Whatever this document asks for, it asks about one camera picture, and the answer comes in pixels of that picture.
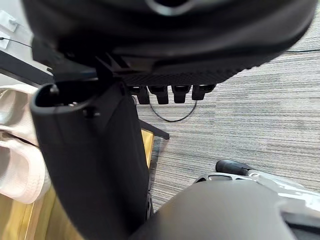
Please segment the wooden desk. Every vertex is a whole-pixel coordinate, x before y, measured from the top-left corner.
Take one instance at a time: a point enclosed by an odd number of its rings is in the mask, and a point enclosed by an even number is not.
[[[141,130],[147,166],[154,134]],[[65,213],[54,188],[32,204],[0,194],[0,236],[3,240],[83,240]]]

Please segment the white cloth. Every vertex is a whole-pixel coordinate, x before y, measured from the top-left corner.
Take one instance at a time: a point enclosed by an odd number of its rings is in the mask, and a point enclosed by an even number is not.
[[[30,204],[51,185],[40,150],[31,144],[0,133],[0,194]]]
[[[38,89],[26,84],[0,86],[0,130],[38,145],[29,102]]]

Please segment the gray carpet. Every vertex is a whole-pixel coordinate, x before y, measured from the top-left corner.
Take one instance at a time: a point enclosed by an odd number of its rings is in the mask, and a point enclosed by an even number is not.
[[[308,33],[292,50],[320,49],[320,8]],[[170,120],[194,102],[155,110]],[[140,119],[170,133],[156,137],[151,158],[153,205],[157,210],[218,160],[236,160],[291,178],[320,192],[320,52],[287,53],[219,84],[187,119],[168,123],[148,105]]]

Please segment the desk leg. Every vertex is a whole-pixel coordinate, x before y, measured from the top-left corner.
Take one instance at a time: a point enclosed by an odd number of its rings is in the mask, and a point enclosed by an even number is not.
[[[170,135],[169,133],[165,132],[165,131],[162,131],[161,129],[155,127],[155,126],[152,126],[151,124],[145,122],[145,121],[142,121],[139,119],[139,122],[140,122],[140,127],[144,130],[147,130],[147,131],[150,131],[152,132],[155,136],[158,136],[160,138],[163,138],[165,140],[168,140],[170,139]]]

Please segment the white wall outlet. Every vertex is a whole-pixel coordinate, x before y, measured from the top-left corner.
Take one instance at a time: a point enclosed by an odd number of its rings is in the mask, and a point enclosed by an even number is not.
[[[6,49],[9,43],[9,40],[7,39],[10,39],[10,36],[0,31],[0,37],[6,38],[3,40],[0,40],[0,48]]]
[[[9,13],[0,10],[0,25],[11,32],[14,32],[18,26],[17,20]]]

